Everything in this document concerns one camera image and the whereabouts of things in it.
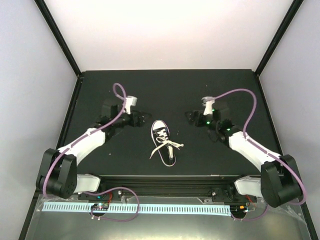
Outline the black sneaker white sole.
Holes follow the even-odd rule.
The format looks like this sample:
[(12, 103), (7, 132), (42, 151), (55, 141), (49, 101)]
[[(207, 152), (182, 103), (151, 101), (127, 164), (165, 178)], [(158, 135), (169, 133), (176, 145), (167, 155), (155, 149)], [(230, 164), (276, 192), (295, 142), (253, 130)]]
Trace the black sneaker white sole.
[(170, 140), (170, 131), (166, 123), (163, 120), (154, 121), (150, 135), (155, 146), (150, 154), (150, 159), (154, 154), (158, 154), (166, 167), (173, 167), (176, 163), (174, 142)]

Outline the white shoelace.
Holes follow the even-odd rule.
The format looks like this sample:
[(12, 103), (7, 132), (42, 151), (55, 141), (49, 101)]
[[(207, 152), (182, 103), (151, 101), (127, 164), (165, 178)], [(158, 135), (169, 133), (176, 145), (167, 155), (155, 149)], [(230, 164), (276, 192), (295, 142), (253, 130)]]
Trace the white shoelace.
[(177, 143), (170, 140), (170, 132), (166, 127), (157, 128), (151, 131), (151, 138), (155, 145), (155, 149), (150, 154), (150, 159), (156, 153), (160, 153), (160, 149), (166, 147), (168, 151), (168, 158), (170, 160), (174, 159), (173, 148), (177, 148), (178, 150), (184, 146), (183, 143)]

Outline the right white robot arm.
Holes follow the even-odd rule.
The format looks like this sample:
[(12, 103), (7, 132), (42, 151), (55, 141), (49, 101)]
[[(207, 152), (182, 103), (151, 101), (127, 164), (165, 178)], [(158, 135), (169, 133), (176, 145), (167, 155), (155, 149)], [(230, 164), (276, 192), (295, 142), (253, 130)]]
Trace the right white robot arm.
[(217, 141), (245, 157), (260, 172), (259, 177), (243, 176), (228, 187), (228, 198), (240, 201), (245, 195), (263, 198), (273, 207), (279, 207), (303, 197), (295, 159), (281, 156), (264, 148), (233, 124), (230, 110), (225, 102), (209, 101), (203, 110), (185, 112), (190, 125), (206, 127), (213, 131)]

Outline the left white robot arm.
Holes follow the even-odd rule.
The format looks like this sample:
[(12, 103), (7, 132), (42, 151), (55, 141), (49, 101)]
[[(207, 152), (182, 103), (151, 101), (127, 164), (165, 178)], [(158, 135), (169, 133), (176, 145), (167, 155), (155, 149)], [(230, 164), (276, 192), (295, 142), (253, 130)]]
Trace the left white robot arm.
[(47, 149), (42, 157), (35, 186), (44, 195), (68, 199), (73, 194), (89, 192), (95, 199), (103, 199), (108, 192), (101, 178), (93, 174), (79, 174), (78, 165), (91, 152), (107, 143), (117, 129), (125, 126), (142, 127), (152, 115), (133, 107), (137, 98), (128, 96), (124, 102), (105, 100), (95, 123), (71, 143), (58, 149)]

